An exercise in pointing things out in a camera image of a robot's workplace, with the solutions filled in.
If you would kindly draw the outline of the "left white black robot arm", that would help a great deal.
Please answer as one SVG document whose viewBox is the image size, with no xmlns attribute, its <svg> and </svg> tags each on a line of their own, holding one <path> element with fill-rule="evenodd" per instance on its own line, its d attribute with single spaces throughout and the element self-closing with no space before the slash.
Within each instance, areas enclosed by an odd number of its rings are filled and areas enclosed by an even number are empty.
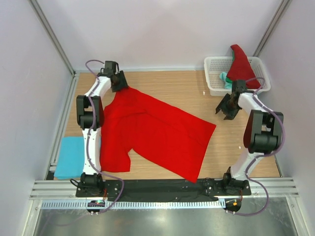
<svg viewBox="0 0 315 236">
<path fill-rule="evenodd" d="M 102 98 L 108 90 L 118 92 L 128 87 L 124 72 L 115 61 L 88 60 L 86 68 L 94 75 L 95 82 L 83 95 L 76 97 L 77 123 L 84 140 L 84 166 L 76 185 L 77 197 L 98 197 L 105 192 L 103 177 L 124 181 L 105 174 L 100 165 L 101 127 L 104 125 Z"/>
</svg>

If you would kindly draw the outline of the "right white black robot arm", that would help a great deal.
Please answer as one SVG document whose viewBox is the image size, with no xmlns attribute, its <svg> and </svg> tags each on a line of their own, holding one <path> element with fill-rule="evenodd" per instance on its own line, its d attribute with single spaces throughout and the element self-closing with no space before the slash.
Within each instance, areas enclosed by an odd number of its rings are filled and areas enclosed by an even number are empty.
<svg viewBox="0 0 315 236">
<path fill-rule="evenodd" d="M 245 151 L 223 175 L 222 190 L 226 195 L 237 195 L 249 188 L 249 175 L 258 162 L 277 153 L 285 140 L 284 115 L 266 107 L 257 96 L 258 91 L 247 88 L 245 80 L 232 82 L 216 113 L 222 112 L 225 120 L 233 120 L 240 110 L 249 115 L 243 135 Z"/>
</svg>

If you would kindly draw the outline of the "bright red t shirt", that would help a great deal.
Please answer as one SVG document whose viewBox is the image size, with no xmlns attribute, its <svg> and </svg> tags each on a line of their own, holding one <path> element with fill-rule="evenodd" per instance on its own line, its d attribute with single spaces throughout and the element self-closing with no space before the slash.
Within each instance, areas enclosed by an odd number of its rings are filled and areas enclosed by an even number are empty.
<svg viewBox="0 0 315 236">
<path fill-rule="evenodd" d="M 128 172 L 129 152 L 195 183 L 216 125 L 134 88 L 115 94 L 104 108 L 102 171 Z"/>
</svg>

